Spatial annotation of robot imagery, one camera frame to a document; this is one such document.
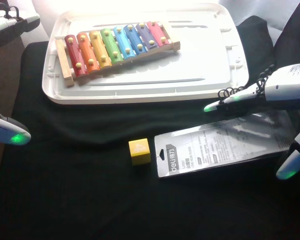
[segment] deli logo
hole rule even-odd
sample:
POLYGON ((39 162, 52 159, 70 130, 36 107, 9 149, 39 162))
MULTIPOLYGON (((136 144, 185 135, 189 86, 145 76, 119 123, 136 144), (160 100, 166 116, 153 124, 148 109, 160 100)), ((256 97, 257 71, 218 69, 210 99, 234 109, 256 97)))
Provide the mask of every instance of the deli logo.
POLYGON ((166 145, 165 148, 166 155, 168 158, 169 172, 173 172, 175 174, 179 173, 177 148, 171 144, 166 145))

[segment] white tray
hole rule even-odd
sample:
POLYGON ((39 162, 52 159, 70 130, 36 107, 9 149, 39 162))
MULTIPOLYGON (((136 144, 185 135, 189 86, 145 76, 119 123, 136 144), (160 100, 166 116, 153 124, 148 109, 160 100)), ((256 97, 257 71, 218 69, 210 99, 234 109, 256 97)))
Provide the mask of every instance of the white tray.
POLYGON ((229 12, 219 4, 204 3, 135 14, 63 13, 48 44, 42 89, 53 102, 69 105, 180 101, 215 98, 220 89, 244 86, 248 78, 244 50, 229 12), (181 44, 177 53, 167 51, 117 67, 111 75, 80 77, 73 87, 64 85, 55 39, 151 20, 170 22, 181 44))

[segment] brown floor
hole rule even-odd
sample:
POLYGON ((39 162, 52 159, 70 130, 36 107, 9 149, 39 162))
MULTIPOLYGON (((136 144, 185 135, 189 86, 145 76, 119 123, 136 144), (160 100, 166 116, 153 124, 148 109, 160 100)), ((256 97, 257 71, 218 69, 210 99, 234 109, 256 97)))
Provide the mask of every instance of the brown floor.
MULTIPOLYGON (((19 87, 20 62, 24 51, 21 38, 0 47, 0 113, 11 116, 19 87)), ((4 145, 0 143, 0 162, 4 145)))

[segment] toy xylophone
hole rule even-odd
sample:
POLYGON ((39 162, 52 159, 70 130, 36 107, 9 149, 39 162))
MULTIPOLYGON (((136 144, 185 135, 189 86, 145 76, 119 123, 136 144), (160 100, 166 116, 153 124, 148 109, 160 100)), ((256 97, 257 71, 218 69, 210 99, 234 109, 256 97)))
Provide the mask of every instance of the toy xylophone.
POLYGON ((168 22, 140 22, 113 29, 67 35, 56 39, 55 45, 67 87, 74 85, 74 78, 89 75, 102 69, 136 61, 167 50, 180 49, 179 40, 173 35, 168 22), (68 63, 67 53, 73 67, 68 63))

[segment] xylophone wooden frame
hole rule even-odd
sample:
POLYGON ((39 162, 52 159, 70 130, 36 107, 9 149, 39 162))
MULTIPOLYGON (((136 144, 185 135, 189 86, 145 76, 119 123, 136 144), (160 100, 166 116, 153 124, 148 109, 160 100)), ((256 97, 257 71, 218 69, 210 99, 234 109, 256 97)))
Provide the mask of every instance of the xylophone wooden frame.
MULTIPOLYGON (((92 74, 97 74, 97 73, 102 74, 104 69, 109 69, 109 68, 112 68, 114 66, 118 66, 118 65, 121 66, 121 65, 126 64, 126 63, 131 63, 131 62, 134 62, 134 61, 138 61, 140 59, 144 59, 144 58, 147 58, 151 55, 161 53, 161 52, 164 52, 164 51, 169 51, 169 50, 178 51, 178 50, 180 50, 180 47, 181 47, 180 41, 179 41, 178 37, 176 35, 174 35, 173 29, 172 29, 171 25, 169 24, 169 22, 167 22, 167 21, 165 21, 165 22, 164 21, 158 21, 157 23, 160 26, 161 30, 163 31, 164 35, 166 36, 166 40, 168 41, 167 44, 164 44, 160 47, 155 47, 155 48, 152 48, 152 49, 148 49, 147 52, 145 52, 143 54, 136 55, 132 59, 131 58, 124 59, 122 62, 114 63, 114 64, 112 64, 112 66, 105 66, 105 67, 103 67, 102 69, 100 69, 98 71, 94 71, 94 72, 91 72, 91 73, 86 74, 86 75, 92 75, 92 74)), ((61 70, 62 70, 62 75, 63 75, 63 78, 64 78, 64 84, 67 87, 72 87, 75 84, 74 79, 76 78, 76 75, 74 73, 73 67, 70 68, 70 65, 69 65, 69 62, 68 62, 68 57, 67 57, 68 49, 67 49, 67 46, 65 45, 63 39, 55 39, 54 41, 55 41, 57 55, 58 55, 61 70)))

